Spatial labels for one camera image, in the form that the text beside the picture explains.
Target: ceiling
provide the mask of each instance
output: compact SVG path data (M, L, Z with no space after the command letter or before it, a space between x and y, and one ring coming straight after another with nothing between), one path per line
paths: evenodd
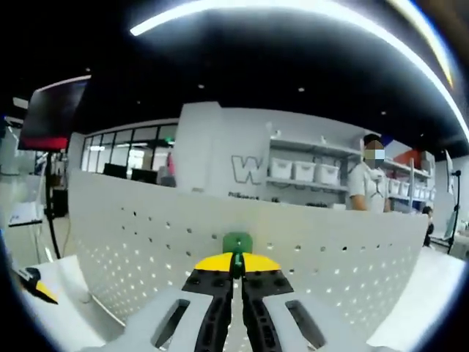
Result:
M453 96L465 115L469 4L418 2L454 52L460 75ZM132 26L174 1L16 6L21 22L2 67L1 107L9 116L25 113L12 97L29 99L36 88L92 74L76 119L83 133L178 117L184 103L216 100L329 117L433 153L469 154L428 79L382 40L331 19L295 11L203 12L133 37ZM429 46L397 11L378 0L357 1L353 9L406 42L448 86Z

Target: monitor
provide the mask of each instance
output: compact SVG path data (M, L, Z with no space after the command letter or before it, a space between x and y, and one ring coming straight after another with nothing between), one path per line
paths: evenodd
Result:
M104 164L103 175L114 176L118 178L127 178L127 167L106 163Z
M449 153L447 150L445 150L445 156L446 156L446 188L448 190L448 193L453 194L454 193L453 161L451 160L451 157L449 156Z
M133 169L131 179L145 183L156 184L158 173L152 170Z
M34 91L21 128L19 150L67 149L73 117L90 77L76 77Z

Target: white wall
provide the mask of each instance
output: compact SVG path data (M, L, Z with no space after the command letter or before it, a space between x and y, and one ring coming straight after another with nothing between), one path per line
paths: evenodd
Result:
M270 132L279 130L282 139L319 142L321 137L330 144L358 148L357 141L369 131L343 122L305 114L261 109L222 109L217 103L186 104L182 110L174 147L174 163L178 188L227 197L240 192L250 197L305 204L307 202L337 202L333 194L321 194L303 189L282 189L262 186L267 174ZM393 142L396 155L409 148Z
M459 219L469 220L469 156L453 159L454 170L461 170L461 200ZM455 195L447 193L446 161L436 163L435 188L437 190L434 201L433 223L435 229L444 231L446 222L454 209L454 199L457 192L457 181L454 180Z
M81 152L83 151L84 140L85 136L76 132L72 133L72 136L70 137L67 151L67 173L69 176L73 169L81 168Z

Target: black stand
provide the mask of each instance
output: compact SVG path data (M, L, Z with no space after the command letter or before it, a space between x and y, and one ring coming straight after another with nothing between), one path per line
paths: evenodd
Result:
M51 199L51 181L52 181L52 153L47 154L47 160L45 161L45 216L49 223L49 229L51 231L51 238L53 244L53 250L56 252L57 259L60 259L59 246L57 246L56 232L53 228L53 211L52 211L52 199Z
M451 174L452 176L457 177L457 200L456 200L456 205L454 206L454 212L456 213L456 216L454 217L454 225L453 225L453 232L451 233L451 237L448 240L448 254L451 251L451 247L453 246L454 243L454 234L456 233L456 228L457 228L457 217L459 215L459 199L461 196L461 170L457 170Z

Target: white shelf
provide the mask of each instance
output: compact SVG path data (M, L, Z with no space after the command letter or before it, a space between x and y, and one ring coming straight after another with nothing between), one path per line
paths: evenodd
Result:
M348 158L349 156L360 156L360 150L327 143L297 142L286 139L270 139L270 148L291 150L295 152L305 152L333 156L336 158Z
M266 181L267 183L282 183L284 185L305 186L305 187L311 187L315 189L325 189L325 190L335 191L335 192L347 192L348 190L346 186L325 185L322 183L289 180L286 178L267 177Z
M410 174L410 172L412 171L410 166L397 163L397 162L395 162L393 160L390 160L390 159L384 159L383 168L384 169L390 169L390 170L393 170L393 171L398 171L398 172L405 172L407 174ZM430 178L430 175L428 174L428 172L424 172L424 171L421 171L421 170L414 169L414 174L418 177Z
M410 200L409 196L401 196L400 194L392 194L392 195L388 196L388 198L400 199L400 200Z

